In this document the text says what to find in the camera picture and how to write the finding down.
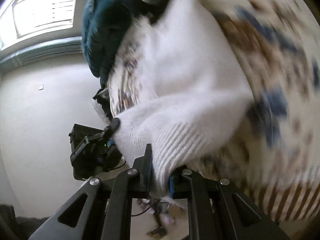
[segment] white knit sweater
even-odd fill
[[[253,96],[214,17],[197,0],[171,0],[143,42],[140,105],[119,114],[114,139],[129,165],[152,144],[155,190],[177,167],[222,147]]]

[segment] window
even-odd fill
[[[71,28],[76,0],[14,0],[0,17],[0,49],[22,38]]]

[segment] radiator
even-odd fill
[[[0,74],[17,67],[65,54],[82,53],[82,37],[72,37],[43,42],[22,50],[18,50],[0,60]]]

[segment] floral blanket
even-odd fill
[[[303,0],[200,0],[217,19],[252,88],[255,104],[218,153],[191,168],[227,177],[273,220],[320,208],[320,27]],[[108,87],[113,115],[139,104],[137,60],[146,19],[116,57]]]

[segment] silver bolt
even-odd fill
[[[90,184],[91,184],[92,186],[98,185],[98,184],[99,184],[99,179],[97,179],[97,178],[91,179],[91,180],[90,180]]]
[[[220,179],[220,183],[226,186],[230,184],[230,181],[227,178],[222,178]]]
[[[190,169],[184,169],[184,170],[182,171],[182,173],[183,173],[184,175],[191,175],[192,170],[190,170]]]
[[[129,174],[129,175],[136,175],[137,174],[137,170],[136,169],[134,169],[134,168],[130,168],[130,169],[128,169],[128,171],[127,171],[127,173]]]

